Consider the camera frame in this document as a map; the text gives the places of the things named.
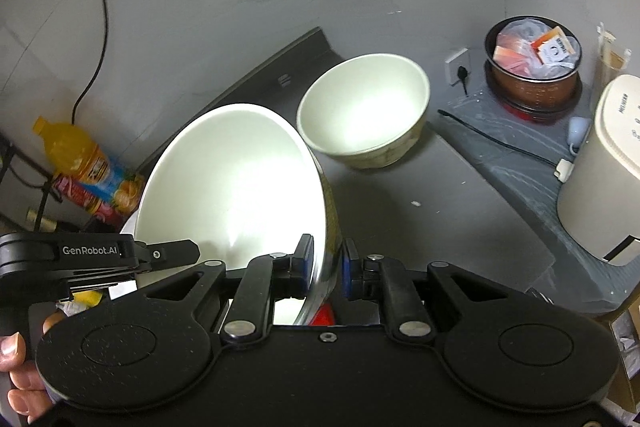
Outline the person left hand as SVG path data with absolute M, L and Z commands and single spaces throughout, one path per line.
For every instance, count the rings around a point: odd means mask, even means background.
M 2 424 L 27 426 L 53 407 L 38 373 L 32 345 L 65 314 L 50 306 L 34 312 L 1 310 L 1 417 Z

